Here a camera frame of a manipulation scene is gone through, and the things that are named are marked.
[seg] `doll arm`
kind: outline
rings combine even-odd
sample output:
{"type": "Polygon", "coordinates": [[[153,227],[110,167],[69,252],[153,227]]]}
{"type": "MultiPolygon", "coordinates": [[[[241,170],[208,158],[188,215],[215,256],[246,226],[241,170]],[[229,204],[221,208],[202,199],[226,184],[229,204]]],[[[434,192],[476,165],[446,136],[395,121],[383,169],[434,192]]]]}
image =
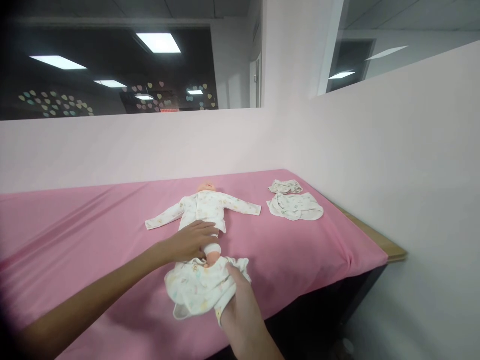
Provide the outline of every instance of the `doll arm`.
{"type": "Polygon", "coordinates": [[[247,215],[260,215],[260,211],[262,211],[262,207],[260,205],[255,205],[250,202],[246,202],[236,197],[225,195],[223,199],[223,204],[225,208],[233,210],[240,214],[247,214],[247,215]]]}
{"type": "Polygon", "coordinates": [[[160,228],[164,225],[170,224],[171,222],[179,219],[184,213],[184,204],[182,201],[176,203],[164,213],[154,217],[153,219],[145,221],[145,226],[147,230],[152,230],[160,228]]]}

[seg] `white baby clothing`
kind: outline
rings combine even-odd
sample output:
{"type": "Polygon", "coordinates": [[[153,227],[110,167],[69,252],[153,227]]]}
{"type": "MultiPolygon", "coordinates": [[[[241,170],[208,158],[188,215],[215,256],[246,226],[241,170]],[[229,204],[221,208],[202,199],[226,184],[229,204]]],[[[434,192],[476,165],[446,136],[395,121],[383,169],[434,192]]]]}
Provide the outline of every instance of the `white baby clothing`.
{"type": "Polygon", "coordinates": [[[279,181],[275,180],[273,184],[268,188],[274,194],[298,194],[301,193],[304,189],[300,186],[298,181],[289,180],[289,181],[279,181]]]}
{"type": "MultiPolygon", "coordinates": [[[[227,232],[224,220],[224,209],[230,209],[237,213],[259,216],[262,211],[260,205],[255,205],[236,197],[217,191],[200,191],[194,195],[183,197],[179,203],[167,209],[157,217],[145,221],[148,230],[162,227],[181,217],[180,228],[190,225],[196,220],[215,223],[215,227],[227,232]]],[[[213,251],[222,253],[218,244],[211,244],[203,249],[206,255],[213,251]]]]}
{"type": "Polygon", "coordinates": [[[195,258],[189,262],[178,262],[175,269],[165,276],[166,291],[175,303],[173,316],[183,320],[196,315],[202,315],[215,309],[215,315],[220,319],[225,307],[237,292],[237,285],[230,276],[226,265],[232,263],[251,283],[247,274],[249,260],[235,260],[221,257],[209,268],[204,268],[205,261],[195,258]]]}
{"type": "Polygon", "coordinates": [[[309,192],[302,195],[276,194],[271,201],[266,202],[270,212],[288,220],[318,220],[324,214],[324,208],[309,192]]]}

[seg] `person's left hand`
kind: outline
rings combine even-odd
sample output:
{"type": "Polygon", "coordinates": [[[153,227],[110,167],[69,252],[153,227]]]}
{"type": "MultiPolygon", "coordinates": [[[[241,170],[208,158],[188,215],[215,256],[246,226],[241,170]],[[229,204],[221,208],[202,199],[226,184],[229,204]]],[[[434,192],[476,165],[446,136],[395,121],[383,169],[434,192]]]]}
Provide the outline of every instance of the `person's left hand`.
{"type": "Polygon", "coordinates": [[[197,220],[184,227],[172,237],[154,245],[159,256],[167,257],[167,261],[186,262],[194,258],[203,259],[205,254],[200,250],[208,244],[218,243],[219,234],[214,222],[197,220]]]}

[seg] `pink bed sheet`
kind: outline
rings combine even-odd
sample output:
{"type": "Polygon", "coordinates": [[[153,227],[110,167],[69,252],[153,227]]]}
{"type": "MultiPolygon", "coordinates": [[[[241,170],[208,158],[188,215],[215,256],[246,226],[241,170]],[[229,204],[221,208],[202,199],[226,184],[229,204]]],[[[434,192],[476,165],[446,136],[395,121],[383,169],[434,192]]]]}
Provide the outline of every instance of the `pink bed sheet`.
{"type": "MultiPolygon", "coordinates": [[[[175,221],[144,222],[193,194],[204,180],[262,206],[260,216],[227,210],[222,254],[249,258],[263,317],[299,296],[387,262],[387,255],[327,199],[287,170],[129,183],[0,196],[1,294],[19,326],[174,234],[175,221]],[[296,179],[324,208],[317,221],[270,214],[267,189],[296,179]]],[[[174,319],[161,268],[125,294],[61,359],[205,359],[228,345],[214,312],[174,319]]]]}

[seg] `ceiling light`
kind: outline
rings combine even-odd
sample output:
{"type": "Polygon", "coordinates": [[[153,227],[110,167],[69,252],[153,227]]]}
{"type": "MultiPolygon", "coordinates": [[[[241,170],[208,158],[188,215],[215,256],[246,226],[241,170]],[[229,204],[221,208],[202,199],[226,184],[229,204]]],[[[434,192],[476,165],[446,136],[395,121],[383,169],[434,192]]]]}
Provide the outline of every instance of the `ceiling light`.
{"type": "Polygon", "coordinates": [[[181,52],[170,33],[138,33],[137,35],[154,54],[181,52]]]}
{"type": "Polygon", "coordinates": [[[125,85],[115,80],[95,80],[95,82],[100,85],[105,85],[109,88],[126,88],[125,85]]]}
{"type": "Polygon", "coordinates": [[[148,95],[148,94],[137,94],[137,95],[135,95],[135,97],[137,99],[140,99],[140,100],[153,100],[154,99],[153,96],[148,95]]]}
{"type": "Polygon", "coordinates": [[[394,47],[394,48],[391,48],[391,49],[388,49],[388,50],[385,50],[384,52],[381,52],[375,56],[372,56],[372,57],[369,57],[367,60],[365,61],[368,61],[368,60],[374,60],[374,59],[380,59],[380,58],[384,58],[388,55],[391,55],[393,53],[396,53],[397,51],[400,51],[402,49],[405,49],[405,48],[408,48],[409,46],[401,46],[401,47],[394,47]]]}
{"type": "Polygon", "coordinates": [[[64,57],[54,55],[54,56],[30,56],[32,59],[41,61],[42,63],[52,65],[54,67],[60,68],[62,70],[79,70],[86,69],[85,66],[79,65],[73,61],[70,61],[64,57]]]}
{"type": "Polygon", "coordinates": [[[352,74],[355,74],[355,72],[340,72],[337,75],[330,77],[329,80],[343,79],[352,74]]]}

